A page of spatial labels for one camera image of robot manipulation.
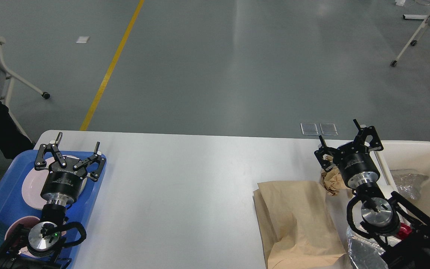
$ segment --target chair leg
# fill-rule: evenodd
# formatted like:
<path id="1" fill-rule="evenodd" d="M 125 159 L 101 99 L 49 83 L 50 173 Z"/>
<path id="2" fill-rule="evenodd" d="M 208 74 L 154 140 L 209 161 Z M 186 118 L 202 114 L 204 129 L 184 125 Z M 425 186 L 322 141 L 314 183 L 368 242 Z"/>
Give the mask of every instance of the chair leg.
<path id="1" fill-rule="evenodd" d="M 396 64 L 398 63 L 398 61 L 399 61 L 399 59 L 401 59 L 401 56 L 402 56 L 402 54 L 404 53 L 404 51 L 408 48 L 408 46 L 411 44 L 411 42 L 412 41 L 414 41 L 415 39 L 415 37 L 418 35 L 418 33 L 419 33 L 419 31 L 421 30 L 421 29 L 423 29 L 424 27 L 426 27 L 427 26 L 427 20 L 429 19 L 429 17 L 430 17 L 430 13 L 429 13 L 429 15 L 423 20 L 423 22 L 421 22 L 421 25 L 419 25 L 419 27 L 418 27 L 418 29 L 416 29 L 416 32 L 414 32 L 414 34 L 413 34 L 413 36 L 411 36 L 411 38 L 409 38 L 409 40 L 408 40 L 408 42 L 406 43 L 406 45 L 402 48 L 402 51 L 399 53 L 399 55 L 396 57 L 396 59 L 394 59 L 392 62 L 391 62 L 391 66 L 392 67 L 395 67 L 396 66 Z"/>
<path id="2" fill-rule="evenodd" d="M 398 63 L 399 59 L 401 59 L 401 56 L 403 55 L 404 51 L 406 51 L 406 49 L 408 48 L 408 46 L 411 44 L 411 41 L 414 40 L 414 38 L 418 35 L 419 31 L 421 29 L 423 29 L 425 26 L 426 26 L 426 24 L 424 22 L 422 22 L 421 25 L 419 25 L 418 29 L 416 29 L 416 32 L 414 32 L 413 36 L 411 36 L 411 38 L 409 38 L 408 42 L 402 48 L 402 51 L 399 53 L 399 55 L 396 57 L 396 59 L 394 59 L 394 61 L 391 62 L 391 66 L 392 67 L 396 66 L 396 64 Z"/>
<path id="3" fill-rule="evenodd" d="M 3 58 L 3 50 L 2 50 L 2 45 L 0 44 L 0 63 L 4 69 L 4 71 L 7 74 L 10 74 L 12 77 L 16 78 L 17 80 L 19 80 L 20 82 L 26 84 L 28 87 L 30 87 L 31 89 L 33 89 L 34 91 L 36 91 L 37 93 L 39 93 L 42 97 L 44 97 L 44 99 L 49 99 L 50 95 L 47 92 L 43 92 L 41 89 L 39 89 L 38 87 L 34 86 L 31 82 L 25 80 L 23 77 L 21 77 L 20 75 L 18 75 L 17 73 L 15 73 L 14 71 L 10 70 Z"/>
<path id="4" fill-rule="evenodd" d="M 425 34 L 425 32 L 427 31 L 428 27 L 424 27 L 423 31 L 419 34 L 419 36 L 417 38 L 415 38 L 413 41 L 411 41 L 411 46 L 415 46 L 418 41 L 421 39 L 421 37 L 423 37 L 423 35 Z"/>
<path id="5" fill-rule="evenodd" d="M 426 15 L 402 15 L 404 20 L 424 20 L 426 17 Z"/>
<path id="6" fill-rule="evenodd" d="M 14 78 L 10 78 L 9 79 L 9 83 L 7 84 L 6 95 L 4 97 L 4 105 L 7 106 L 7 107 L 10 107 L 9 103 L 11 102 L 12 88 L 13 87 L 14 87 Z"/>

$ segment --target white chair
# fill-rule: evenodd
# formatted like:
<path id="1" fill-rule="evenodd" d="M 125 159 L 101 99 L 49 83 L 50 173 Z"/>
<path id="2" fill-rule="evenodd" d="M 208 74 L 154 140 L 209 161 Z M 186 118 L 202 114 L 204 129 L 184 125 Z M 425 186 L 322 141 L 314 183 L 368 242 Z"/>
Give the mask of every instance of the white chair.
<path id="1" fill-rule="evenodd" d="M 28 82 L 23 77 L 21 77 L 20 75 L 18 75 L 17 73 L 15 73 L 14 71 L 10 70 L 10 68 L 7 67 L 7 65 L 4 61 L 4 57 L 3 57 L 4 54 L 3 54 L 3 49 L 2 49 L 2 45 L 5 42 L 6 42 L 5 38 L 0 36 L 0 100 L 9 109 L 9 115 L 13 119 L 14 124 L 16 124 L 19 131 L 23 135 L 27 136 L 27 138 L 29 138 L 26 131 L 24 131 L 24 129 L 22 129 L 21 125 L 19 124 L 19 122 L 14 117 L 14 114 L 11 112 L 10 101 L 11 101 L 11 97 L 12 97 L 12 91 L 14 88 L 14 80 L 16 79 L 16 80 L 19 80 L 20 82 L 24 83 L 25 85 L 27 85 L 28 87 L 33 89 L 35 92 L 39 93 L 44 99 L 49 99 L 51 97 L 51 95 L 48 92 L 43 92 L 38 87 L 34 86 L 31 82 Z"/>

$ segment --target white stand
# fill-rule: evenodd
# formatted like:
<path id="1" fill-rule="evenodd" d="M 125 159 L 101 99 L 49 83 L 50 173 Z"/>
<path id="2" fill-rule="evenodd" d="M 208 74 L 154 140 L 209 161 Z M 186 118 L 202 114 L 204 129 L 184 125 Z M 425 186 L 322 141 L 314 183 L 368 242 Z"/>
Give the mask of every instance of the white stand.
<path id="1" fill-rule="evenodd" d="M 402 15 L 404 20 L 425 20 L 427 15 Z"/>
<path id="2" fill-rule="evenodd" d="M 426 16 L 426 18 L 423 20 L 423 22 L 421 22 L 421 25 L 419 25 L 418 29 L 416 29 L 416 32 L 414 32 L 413 36 L 411 36 L 411 38 L 408 40 L 408 42 L 406 43 L 406 45 L 404 46 L 404 48 L 402 48 L 401 52 L 396 57 L 396 59 L 394 59 L 394 61 L 391 62 L 391 66 L 392 67 L 396 66 L 396 64 L 398 63 L 399 59 L 403 55 L 404 51 L 406 51 L 406 49 L 408 48 L 409 45 L 415 46 L 416 43 L 420 40 L 420 38 L 423 37 L 424 33 L 427 30 L 427 26 L 428 26 L 427 22 L 428 22 L 429 17 L 430 17 L 430 13 L 429 13 L 429 15 Z M 421 34 L 419 35 L 419 37 L 416 38 L 416 36 L 418 35 L 418 33 L 421 30 L 423 30 L 423 31 L 421 32 Z"/>
<path id="3" fill-rule="evenodd" d="M 7 106 L 9 109 L 9 115 L 11 116 L 12 120 L 14 121 L 14 124 L 16 124 L 19 131 L 25 135 L 27 138 L 29 138 L 28 134 L 24 129 L 22 128 L 21 124 L 17 121 L 17 119 L 14 117 L 14 114 L 11 112 L 10 109 L 10 101 L 12 97 L 12 91 L 14 88 L 14 79 L 19 80 L 20 82 L 24 83 L 31 89 L 33 89 L 35 92 L 39 93 L 44 99 L 49 99 L 51 95 L 48 92 L 43 92 L 38 87 L 34 86 L 31 82 L 25 80 L 23 77 L 15 73 L 14 71 L 10 70 L 8 66 L 6 65 L 4 61 L 4 53 L 2 49 L 2 45 L 6 42 L 5 38 L 0 36 L 0 100 L 4 100 L 4 105 Z M 7 84 L 7 87 L 4 86 L 5 80 L 9 80 L 9 83 Z"/>

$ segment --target red object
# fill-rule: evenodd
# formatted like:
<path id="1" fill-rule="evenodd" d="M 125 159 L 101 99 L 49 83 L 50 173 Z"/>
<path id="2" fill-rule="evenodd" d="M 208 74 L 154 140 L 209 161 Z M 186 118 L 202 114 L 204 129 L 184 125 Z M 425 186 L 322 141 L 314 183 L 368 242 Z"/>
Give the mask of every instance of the red object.
<path id="1" fill-rule="evenodd" d="M 412 232 L 411 227 L 401 222 L 401 228 L 397 233 L 396 237 L 400 240 L 404 240 Z"/>

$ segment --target blue tray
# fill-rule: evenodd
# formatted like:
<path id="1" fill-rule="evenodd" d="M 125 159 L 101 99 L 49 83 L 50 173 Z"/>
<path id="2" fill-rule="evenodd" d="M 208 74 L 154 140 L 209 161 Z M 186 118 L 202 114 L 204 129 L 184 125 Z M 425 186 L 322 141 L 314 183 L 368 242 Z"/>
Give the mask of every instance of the blue tray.
<path id="1" fill-rule="evenodd" d="M 82 152 L 82 151 L 61 151 L 63 155 L 73 155 L 83 160 L 93 154 L 93 152 Z M 21 188 L 24 178 L 31 169 L 34 168 L 34 160 L 36 159 L 37 150 L 28 150 L 19 154 L 11 163 L 7 172 L 3 176 L 0 182 L 0 221 L 10 226 L 19 218 L 24 216 L 41 216 L 41 210 L 34 209 L 26 204 L 22 199 Z M 46 154 L 45 159 L 52 157 L 51 154 Z M 92 164 L 88 170 L 94 170 L 97 168 L 97 164 Z M 88 179 L 82 194 L 80 194 L 76 203 L 67 210 L 66 216 L 69 218 L 68 222 L 80 222 L 86 228 L 91 216 L 94 203 L 96 202 L 97 194 L 99 193 L 102 179 L 104 178 L 105 167 L 99 177 L 98 182 L 93 182 Z M 64 236 L 67 238 L 67 242 L 72 242 L 79 238 L 78 233 L 75 229 L 69 230 Z M 75 247 L 64 248 L 59 255 L 60 258 L 72 258 L 72 263 L 68 267 L 70 268 L 74 264 L 75 257 L 79 250 L 79 247 L 84 247 L 84 242 Z"/>

